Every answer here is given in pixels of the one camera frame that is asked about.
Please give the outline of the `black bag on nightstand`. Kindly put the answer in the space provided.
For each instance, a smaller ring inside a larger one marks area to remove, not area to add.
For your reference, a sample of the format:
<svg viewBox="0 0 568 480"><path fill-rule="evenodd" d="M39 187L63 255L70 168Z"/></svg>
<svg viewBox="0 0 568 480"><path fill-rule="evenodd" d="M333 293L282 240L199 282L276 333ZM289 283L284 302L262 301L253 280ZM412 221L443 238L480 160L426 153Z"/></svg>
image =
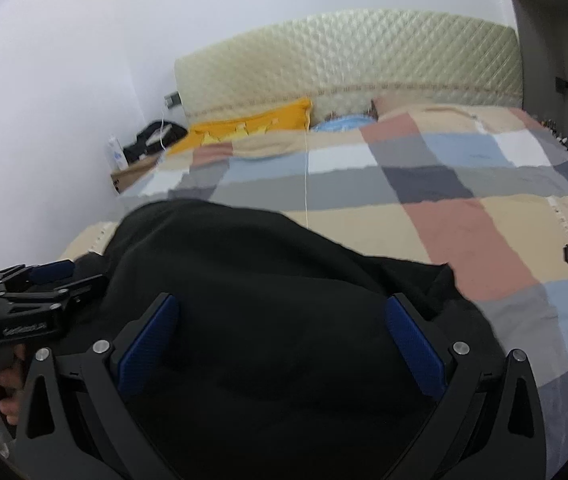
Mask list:
<svg viewBox="0 0 568 480"><path fill-rule="evenodd" d="M132 165L142 158L168 150L173 144L184 139L186 135L187 130L176 122L159 120L159 122L151 122L122 151L127 163Z"/></svg>

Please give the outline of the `white tablet device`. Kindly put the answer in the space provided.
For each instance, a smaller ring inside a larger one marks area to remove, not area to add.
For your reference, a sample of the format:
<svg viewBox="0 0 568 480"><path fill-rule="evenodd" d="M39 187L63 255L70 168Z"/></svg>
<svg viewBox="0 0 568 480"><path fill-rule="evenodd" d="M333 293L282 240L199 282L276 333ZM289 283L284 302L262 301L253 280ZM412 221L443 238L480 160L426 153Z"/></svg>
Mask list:
<svg viewBox="0 0 568 480"><path fill-rule="evenodd" d="M157 142L161 142L163 138L172 130L171 125L164 125L160 126L157 130L155 130L146 140L147 144L153 144Z"/></svg>

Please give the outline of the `light blue pillow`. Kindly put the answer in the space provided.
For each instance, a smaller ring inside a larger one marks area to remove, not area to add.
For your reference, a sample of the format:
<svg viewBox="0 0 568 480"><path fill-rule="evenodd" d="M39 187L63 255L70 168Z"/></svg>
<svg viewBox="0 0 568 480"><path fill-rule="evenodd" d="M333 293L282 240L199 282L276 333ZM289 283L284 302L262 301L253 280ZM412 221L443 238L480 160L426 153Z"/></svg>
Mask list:
<svg viewBox="0 0 568 480"><path fill-rule="evenodd" d="M324 120L312 127L311 130L317 132L341 132L360 129L375 124L375 122L377 122L377 119L373 116L352 114Z"/></svg>

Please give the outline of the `wooden nightstand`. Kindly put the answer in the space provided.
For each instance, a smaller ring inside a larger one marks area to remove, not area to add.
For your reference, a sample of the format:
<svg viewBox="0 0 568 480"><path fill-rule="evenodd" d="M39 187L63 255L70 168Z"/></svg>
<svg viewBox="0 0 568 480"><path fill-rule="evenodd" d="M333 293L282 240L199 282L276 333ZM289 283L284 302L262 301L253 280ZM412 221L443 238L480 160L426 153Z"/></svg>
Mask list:
<svg viewBox="0 0 568 480"><path fill-rule="evenodd" d="M138 182L148 171L157 165L160 157L160 154L147 156L139 159L137 162L133 162L132 165L124 170L113 171L110 174L110 180L112 180L116 192L121 194L135 182Z"/></svg>

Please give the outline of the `yellow crown pillow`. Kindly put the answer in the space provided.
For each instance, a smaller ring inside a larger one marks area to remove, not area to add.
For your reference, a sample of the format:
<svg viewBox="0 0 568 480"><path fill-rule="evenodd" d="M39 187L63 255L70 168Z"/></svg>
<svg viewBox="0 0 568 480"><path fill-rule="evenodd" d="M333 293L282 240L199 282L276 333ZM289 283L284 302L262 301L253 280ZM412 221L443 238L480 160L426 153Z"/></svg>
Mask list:
<svg viewBox="0 0 568 480"><path fill-rule="evenodd" d="M172 145L167 154L183 153L203 145L231 142L247 136L261 136L276 130L309 130L312 101L302 98L273 110L218 122L199 122L187 130L187 135Z"/></svg>

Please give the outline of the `black wall socket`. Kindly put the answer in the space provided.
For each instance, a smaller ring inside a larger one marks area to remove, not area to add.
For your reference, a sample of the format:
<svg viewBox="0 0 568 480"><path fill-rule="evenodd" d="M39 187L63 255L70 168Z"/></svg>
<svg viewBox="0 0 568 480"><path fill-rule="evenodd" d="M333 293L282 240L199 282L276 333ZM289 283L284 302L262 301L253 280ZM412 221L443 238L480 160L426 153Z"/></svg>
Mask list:
<svg viewBox="0 0 568 480"><path fill-rule="evenodd" d="M165 96L165 107L167 107L168 110L171 110L173 107L180 106L181 104L182 99L179 92L172 92L168 94L168 96Z"/></svg>

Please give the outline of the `black puffer jacket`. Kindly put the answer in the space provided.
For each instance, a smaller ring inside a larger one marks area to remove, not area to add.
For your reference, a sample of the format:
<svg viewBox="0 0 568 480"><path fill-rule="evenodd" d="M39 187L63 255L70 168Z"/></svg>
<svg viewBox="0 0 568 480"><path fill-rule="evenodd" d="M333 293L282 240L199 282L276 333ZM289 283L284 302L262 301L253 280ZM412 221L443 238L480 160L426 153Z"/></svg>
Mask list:
<svg viewBox="0 0 568 480"><path fill-rule="evenodd" d="M277 212L151 203L77 266L107 286L64 351L179 301L132 415L181 479L383 478L434 407L385 325L395 294L490 373L504 361L449 266L364 256Z"/></svg>

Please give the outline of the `pink beige pillow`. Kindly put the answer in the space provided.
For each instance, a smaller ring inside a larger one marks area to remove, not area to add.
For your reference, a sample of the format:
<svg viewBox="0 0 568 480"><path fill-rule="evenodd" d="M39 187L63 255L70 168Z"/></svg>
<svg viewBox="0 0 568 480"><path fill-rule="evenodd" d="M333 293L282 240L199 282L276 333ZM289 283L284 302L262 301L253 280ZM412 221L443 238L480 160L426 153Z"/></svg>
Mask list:
<svg viewBox="0 0 568 480"><path fill-rule="evenodd" d="M406 107L431 104L432 101L425 96L409 96L408 94L384 94L372 100L378 122L390 117L397 110L404 110Z"/></svg>

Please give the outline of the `cream quilted headboard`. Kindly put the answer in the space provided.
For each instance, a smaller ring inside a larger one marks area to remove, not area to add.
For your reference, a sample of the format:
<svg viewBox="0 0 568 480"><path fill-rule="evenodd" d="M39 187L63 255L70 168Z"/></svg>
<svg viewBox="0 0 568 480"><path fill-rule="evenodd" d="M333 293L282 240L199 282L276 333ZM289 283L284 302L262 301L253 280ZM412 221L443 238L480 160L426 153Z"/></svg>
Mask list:
<svg viewBox="0 0 568 480"><path fill-rule="evenodd" d="M457 14L359 9L242 32L174 62L186 119L254 115L301 98L312 122L360 114L398 92L466 105L521 105L512 27Z"/></svg>

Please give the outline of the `white spray bottle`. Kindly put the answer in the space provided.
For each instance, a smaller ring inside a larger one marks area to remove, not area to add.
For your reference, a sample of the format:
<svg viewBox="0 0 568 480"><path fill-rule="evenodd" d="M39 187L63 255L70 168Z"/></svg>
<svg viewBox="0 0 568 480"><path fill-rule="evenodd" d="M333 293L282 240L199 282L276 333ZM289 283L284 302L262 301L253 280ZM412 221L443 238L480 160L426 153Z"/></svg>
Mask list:
<svg viewBox="0 0 568 480"><path fill-rule="evenodd" d="M126 170L129 167L126 156L124 156L124 150L117 138L111 136L107 142L110 157L113 159L114 167L118 171Z"/></svg>

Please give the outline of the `plaid patchwork bed quilt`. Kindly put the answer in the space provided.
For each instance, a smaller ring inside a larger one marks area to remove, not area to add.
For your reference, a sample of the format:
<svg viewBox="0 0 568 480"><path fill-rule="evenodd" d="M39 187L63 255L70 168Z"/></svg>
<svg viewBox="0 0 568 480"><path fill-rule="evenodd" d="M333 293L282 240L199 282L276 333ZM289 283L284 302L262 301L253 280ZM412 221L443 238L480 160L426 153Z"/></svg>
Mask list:
<svg viewBox="0 0 568 480"><path fill-rule="evenodd" d="M171 150L67 248L102 252L168 197L279 211L367 255L446 263L531 360L547 470L568 463L568 152L519 108L410 105L342 132L235 133Z"/></svg>

